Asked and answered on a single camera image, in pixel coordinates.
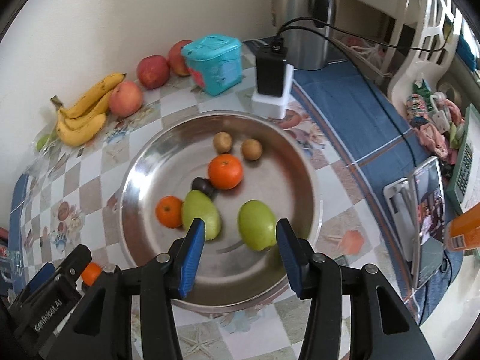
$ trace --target electric kettle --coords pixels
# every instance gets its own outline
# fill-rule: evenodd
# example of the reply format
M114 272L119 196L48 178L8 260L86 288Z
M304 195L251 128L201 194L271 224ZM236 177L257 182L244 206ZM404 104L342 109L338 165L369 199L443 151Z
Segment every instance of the electric kettle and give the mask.
M279 29L296 17L313 17L328 24L335 20L335 0L272 0L273 25ZM304 26L331 37L331 28L302 20L292 25ZM282 33L288 47L287 62L297 69L317 70L326 64L328 42L324 38L304 30Z

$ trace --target bunch of bananas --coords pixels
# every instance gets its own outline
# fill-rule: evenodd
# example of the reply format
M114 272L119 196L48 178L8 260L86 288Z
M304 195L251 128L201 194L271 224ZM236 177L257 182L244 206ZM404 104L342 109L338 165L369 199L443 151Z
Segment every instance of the bunch of bananas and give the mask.
M107 120L109 99L125 74L113 73L91 87L71 108L57 98L50 100L57 108L57 135L66 145L76 147L91 140Z

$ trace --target starfish print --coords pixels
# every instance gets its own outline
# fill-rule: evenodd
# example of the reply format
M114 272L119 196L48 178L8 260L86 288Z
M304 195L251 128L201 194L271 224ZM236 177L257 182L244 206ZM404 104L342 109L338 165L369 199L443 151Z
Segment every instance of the starfish print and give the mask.
M191 340L187 337L182 337L180 336L180 340L183 340L187 344L191 345L191 348L189 351L185 354L185 357L190 356L191 354L194 354L195 352L202 352L205 356L207 356L209 359L214 360L212 355L210 354L210 351L208 350L207 346L210 344L213 344L214 342L218 341L217 338L213 338L210 340L202 340L202 332L201 328L197 328L195 340Z

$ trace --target phone screen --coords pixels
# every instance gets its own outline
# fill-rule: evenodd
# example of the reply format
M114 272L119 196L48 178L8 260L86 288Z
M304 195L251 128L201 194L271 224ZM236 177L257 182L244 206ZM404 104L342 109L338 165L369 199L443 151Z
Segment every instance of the phone screen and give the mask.
M442 265L445 201L438 162L431 161L413 175L417 195L420 240L417 288L423 286Z

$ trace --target round metal tray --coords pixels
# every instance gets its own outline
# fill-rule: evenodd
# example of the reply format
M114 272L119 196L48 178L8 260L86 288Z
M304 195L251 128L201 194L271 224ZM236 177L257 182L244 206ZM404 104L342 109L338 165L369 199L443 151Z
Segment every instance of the round metal tray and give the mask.
M219 191L214 204L220 212L219 236L203 248L195 285L176 303L198 312L230 312L268 301L288 283L278 248L257 252L243 244L237 214L248 200L267 204L278 219L287 218L299 237L316 243L322 202L314 169L301 148L272 123L240 112L205 112L161 131L132 161L121 189L119 214L123 246L133 266L142 266L167 252L185 231L166 228L155 217L164 196L184 199L196 177L207 178L207 166L217 155L213 136L232 135L231 153L242 158L246 138L263 145L256 162L242 159L244 179L233 190Z

